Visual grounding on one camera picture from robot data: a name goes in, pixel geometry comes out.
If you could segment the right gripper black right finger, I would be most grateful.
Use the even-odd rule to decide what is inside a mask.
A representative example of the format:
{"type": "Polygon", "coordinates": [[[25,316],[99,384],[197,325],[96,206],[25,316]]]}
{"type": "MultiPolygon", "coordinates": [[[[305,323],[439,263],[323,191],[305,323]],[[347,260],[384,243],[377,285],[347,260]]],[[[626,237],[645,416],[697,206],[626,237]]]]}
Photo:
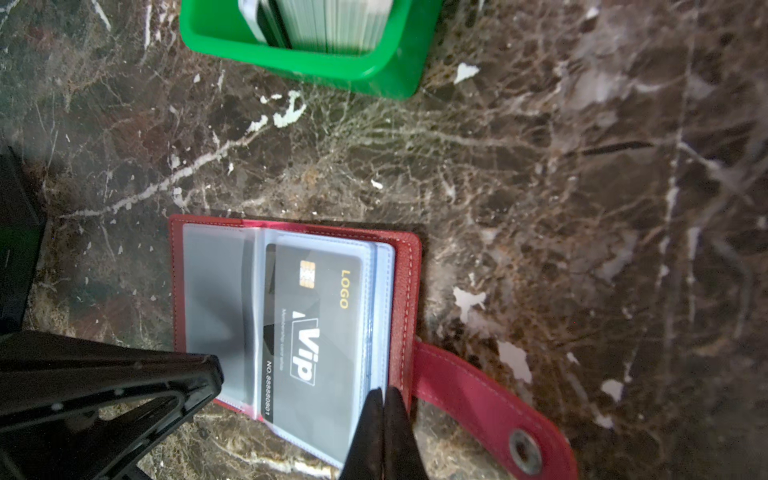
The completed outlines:
{"type": "Polygon", "coordinates": [[[403,396],[394,386],[385,394],[383,438],[384,479],[428,480],[403,396]]]}

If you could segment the green plastic tray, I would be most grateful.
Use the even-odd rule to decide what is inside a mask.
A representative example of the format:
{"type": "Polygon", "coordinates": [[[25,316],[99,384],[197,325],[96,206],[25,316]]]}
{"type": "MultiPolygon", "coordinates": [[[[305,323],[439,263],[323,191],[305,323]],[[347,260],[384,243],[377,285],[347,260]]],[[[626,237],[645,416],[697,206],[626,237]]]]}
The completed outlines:
{"type": "Polygon", "coordinates": [[[418,89],[441,9],[440,1],[396,1],[378,46],[360,56],[259,44],[234,1],[182,1],[180,33],[194,52],[293,80],[403,100],[418,89]]]}

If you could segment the stack of credit cards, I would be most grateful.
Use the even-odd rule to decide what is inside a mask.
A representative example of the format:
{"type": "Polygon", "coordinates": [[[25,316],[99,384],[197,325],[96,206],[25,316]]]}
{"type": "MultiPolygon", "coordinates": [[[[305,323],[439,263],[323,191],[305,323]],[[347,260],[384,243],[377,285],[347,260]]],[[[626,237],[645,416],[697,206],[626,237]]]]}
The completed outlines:
{"type": "Polygon", "coordinates": [[[271,47],[363,55],[381,41],[392,0],[239,0],[255,39],[271,47]]]}

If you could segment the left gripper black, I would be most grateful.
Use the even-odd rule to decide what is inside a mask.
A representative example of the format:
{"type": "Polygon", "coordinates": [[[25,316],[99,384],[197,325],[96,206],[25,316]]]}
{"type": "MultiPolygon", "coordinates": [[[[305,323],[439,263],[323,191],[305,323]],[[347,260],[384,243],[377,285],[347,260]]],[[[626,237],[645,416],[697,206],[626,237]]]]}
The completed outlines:
{"type": "Polygon", "coordinates": [[[1,476],[144,479],[139,461],[221,393],[220,362],[18,332],[46,221],[21,158],[2,149],[1,476]]]}

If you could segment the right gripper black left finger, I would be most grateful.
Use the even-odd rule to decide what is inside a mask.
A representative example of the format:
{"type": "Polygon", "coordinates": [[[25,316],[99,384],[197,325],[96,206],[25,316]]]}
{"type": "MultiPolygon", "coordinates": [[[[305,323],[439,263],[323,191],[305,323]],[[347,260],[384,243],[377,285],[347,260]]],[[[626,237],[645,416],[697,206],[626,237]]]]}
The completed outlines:
{"type": "Polygon", "coordinates": [[[340,480],[379,480],[384,462],[384,401],[381,389],[365,400],[340,480]]]}

